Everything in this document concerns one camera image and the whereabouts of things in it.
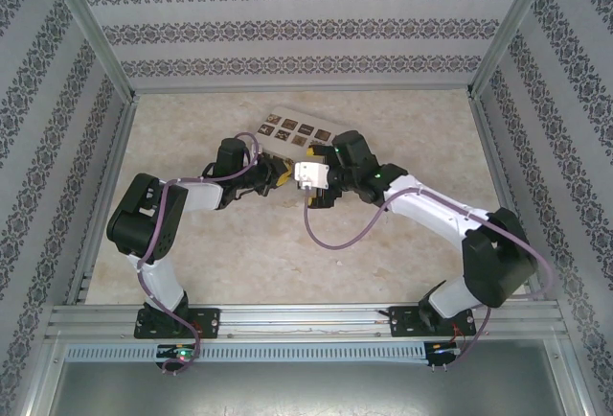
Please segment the white wooden picture box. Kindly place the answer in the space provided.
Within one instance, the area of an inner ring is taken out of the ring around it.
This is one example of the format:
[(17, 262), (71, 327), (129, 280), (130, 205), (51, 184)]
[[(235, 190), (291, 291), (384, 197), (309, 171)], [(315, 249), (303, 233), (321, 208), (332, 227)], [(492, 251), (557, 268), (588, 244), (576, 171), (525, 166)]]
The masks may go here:
[(350, 130), (349, 127), (320, 118), (275, 109), (256, 130), (262, 150), (280, 158), (301, 160), (314, 145), (329, 145), (332, 139)]

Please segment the grey metal sheet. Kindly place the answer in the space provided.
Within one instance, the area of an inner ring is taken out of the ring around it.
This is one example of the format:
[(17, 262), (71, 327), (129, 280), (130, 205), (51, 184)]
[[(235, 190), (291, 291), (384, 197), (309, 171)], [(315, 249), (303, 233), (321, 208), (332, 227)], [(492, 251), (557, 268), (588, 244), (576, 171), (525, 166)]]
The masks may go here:
[(52, 416), (567, 416), (534, 342), (485, 342), (448, 371), (399, 363), (67, 363)]

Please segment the right control board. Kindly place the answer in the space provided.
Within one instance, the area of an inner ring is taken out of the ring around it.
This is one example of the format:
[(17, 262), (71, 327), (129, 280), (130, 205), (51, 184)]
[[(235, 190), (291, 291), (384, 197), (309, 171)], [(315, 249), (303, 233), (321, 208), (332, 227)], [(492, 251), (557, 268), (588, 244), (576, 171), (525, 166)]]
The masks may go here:
[(443, 369), (453, 363), (461, 353), (457, 343), (452, 342), (425, 342), (425, 355), (431, 369)]

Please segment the left control board green light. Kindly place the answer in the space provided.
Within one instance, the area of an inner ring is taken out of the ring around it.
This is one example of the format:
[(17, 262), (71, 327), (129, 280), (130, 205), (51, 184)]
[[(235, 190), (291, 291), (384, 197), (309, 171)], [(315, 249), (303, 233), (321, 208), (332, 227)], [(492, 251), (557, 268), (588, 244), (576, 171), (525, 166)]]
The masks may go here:
[(189, 361), (194, 355), (194, 350), (195, 347), (192, 344), (160, 344), (156, 349), (156, 360), (158, 362), (169, 359), (180, 362)]

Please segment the aluminium mounting rail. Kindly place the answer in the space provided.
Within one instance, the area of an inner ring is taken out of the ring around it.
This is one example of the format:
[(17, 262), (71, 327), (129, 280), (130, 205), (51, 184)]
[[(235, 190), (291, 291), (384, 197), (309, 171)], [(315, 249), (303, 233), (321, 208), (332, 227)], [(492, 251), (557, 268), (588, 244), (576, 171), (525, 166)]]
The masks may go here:
[[(44, 338), (84, 342), (133, 338), (136, 305), (76, 305), (52, 308)], [(394, 341), (400, 317), (383, 304), (221, 305), (214, 324), (219, 341), (307, 342)], [(547, 339), (568, 336), (556, 301), (511, 301), (485, 315), (477, 309), (468, 323), (482, 339)]]

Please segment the aluminium side rail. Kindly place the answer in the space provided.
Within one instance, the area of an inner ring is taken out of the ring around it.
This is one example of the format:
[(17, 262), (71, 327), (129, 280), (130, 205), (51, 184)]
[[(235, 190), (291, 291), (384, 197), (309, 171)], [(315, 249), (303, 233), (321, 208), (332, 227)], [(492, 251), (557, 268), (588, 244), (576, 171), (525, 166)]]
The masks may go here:
[(62, 301), (63, 305), (76, 305), (79, 302), (82, 282), (95, 266), (101, 242), (104, 239), (107, 217), (117, 186), (138, 102), (139, 97), (134, 96), (129, 103), (125, 104), (122, 115), (117, 120), (112, 145), (106, 157), (100, 188), (93, 203), (91, 217), (87, 222), (85, 234), (79, 247), (75, 269), (69, 279), (68, 290)]
[[(468, 103), (486, 156), (489, 174), (499, 204), (501, 207), (508, 208), (517, 215), (520, 227), (524, 231), (524, 234), (527, 235), (527, 231), (521, 219), (521, 213), (516, 207), (513, 191), (508, 182), (509, 178), (504, 158), (501, 156), (495, 134), (489, 126), (485, 110), (481, 102), (473, 98), (470, 94), (468, 94)], [(535, 273), (523, 284), (526, 293), (521, 294), (520, 299), (534, 301), (546, 300), (548, 295), (544, 289), (547, 287), (547, 281), (547, 270), (537, 265)]]

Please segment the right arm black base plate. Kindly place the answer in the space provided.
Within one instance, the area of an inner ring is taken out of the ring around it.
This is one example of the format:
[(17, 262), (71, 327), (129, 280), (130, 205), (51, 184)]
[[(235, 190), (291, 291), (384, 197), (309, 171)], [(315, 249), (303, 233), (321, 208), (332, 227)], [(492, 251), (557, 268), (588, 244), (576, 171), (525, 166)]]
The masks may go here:
[(392, 337), (454, 336), (456, 333), (473, 336), (476, 334), (472, 310), (463, 310), (450, 318), (445, 318), (430, 308), (401, 305), (392, 306), (385, 313), (389, 320)]

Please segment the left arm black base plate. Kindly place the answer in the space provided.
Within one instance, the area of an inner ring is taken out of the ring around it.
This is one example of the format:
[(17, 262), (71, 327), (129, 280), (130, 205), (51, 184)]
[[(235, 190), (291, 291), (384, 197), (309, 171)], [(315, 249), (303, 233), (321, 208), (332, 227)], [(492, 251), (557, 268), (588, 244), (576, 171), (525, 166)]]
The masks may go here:
[[(201, 339), (217, 338), (219, 318), (219, 309), (188, 308), (187, 322)], [(133, 335), (137, 339), (194, 338), (191, 330), (181, 322), (149, 307), (138, 310)]]

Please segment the aluminium frame post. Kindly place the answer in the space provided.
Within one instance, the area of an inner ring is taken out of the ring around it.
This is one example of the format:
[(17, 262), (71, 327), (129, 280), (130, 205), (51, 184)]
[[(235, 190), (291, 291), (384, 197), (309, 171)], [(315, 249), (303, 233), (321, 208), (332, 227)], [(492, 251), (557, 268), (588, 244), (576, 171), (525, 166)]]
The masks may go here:
[(475, 100), (488, 84), (509, 43), (515, 36), (524, 17), (534, 0), (513, 0), (506, 16), (500, 24), (494, 38), (489, 45), (473, 79), (467, 87), (467, 95)]
[(90, 43), (95, 55), (102, 64), (106, 75), (111, 79), (123, 102), (131, 103), (135, 91), (107, 40), (96, 16), (86, 0), (64, 0), (84, 37)]

